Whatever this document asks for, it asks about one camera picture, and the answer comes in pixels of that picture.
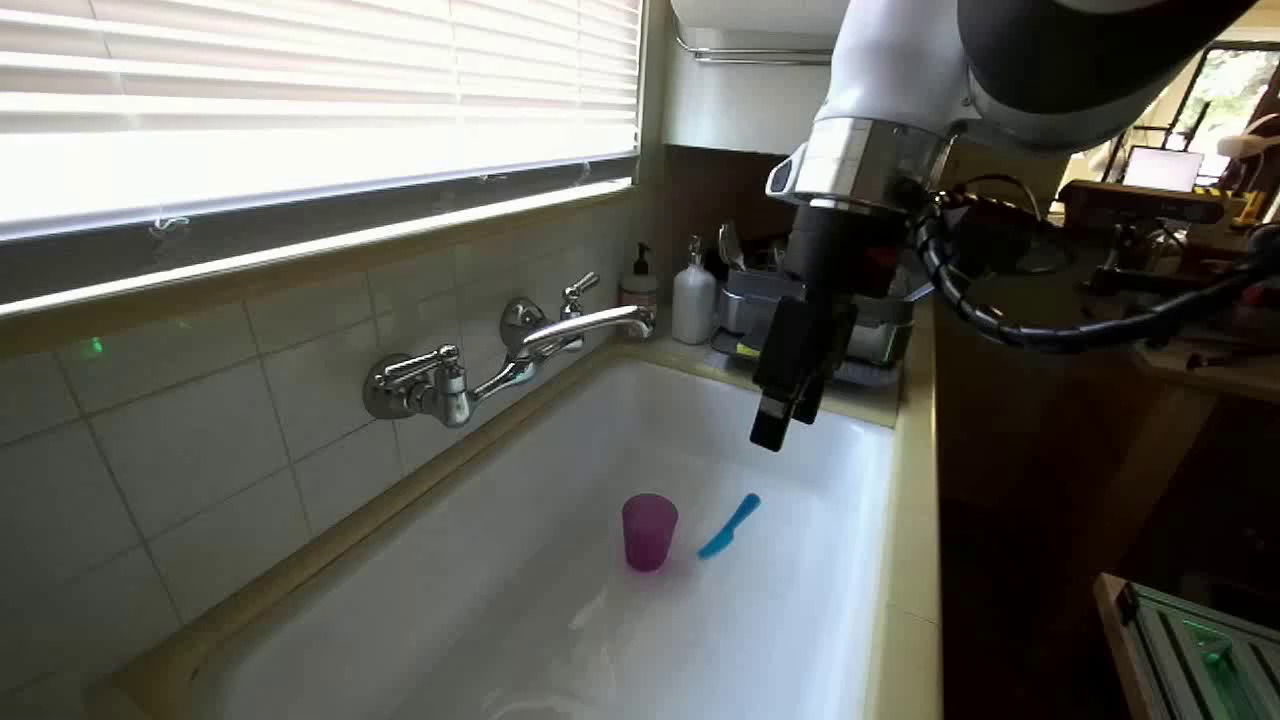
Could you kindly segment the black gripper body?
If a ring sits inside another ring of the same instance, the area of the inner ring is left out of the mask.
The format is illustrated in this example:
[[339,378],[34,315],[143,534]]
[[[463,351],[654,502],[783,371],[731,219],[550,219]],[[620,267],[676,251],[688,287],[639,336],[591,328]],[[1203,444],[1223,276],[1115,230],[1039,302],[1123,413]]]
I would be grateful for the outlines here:
[[903,219],[897,213],[795,213],[783,267],[799,280],[799,302],[850,315],[851,328],[890,328],[908,319],[891,297],[903,255]]

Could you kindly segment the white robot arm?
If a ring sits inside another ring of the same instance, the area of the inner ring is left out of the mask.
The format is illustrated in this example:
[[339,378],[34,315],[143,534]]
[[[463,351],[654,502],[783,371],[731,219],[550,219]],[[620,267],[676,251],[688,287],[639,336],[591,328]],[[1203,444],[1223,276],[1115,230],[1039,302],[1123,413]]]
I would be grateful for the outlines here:
[[912,251],[930,287],[1008,347],[1087,351],[1156,339],[1277,273],[1268,249],[1149,310],[1071,328],[1008,325],[966,297],[937,188],[956,135],[990,129],[1028,150],[1078,150],[1127,129],[1154,94],[1255,0],[850,0],[828,90],[791,150],[783,276],[757,365],[754,439],[777,452],[808,424],[862,302]]

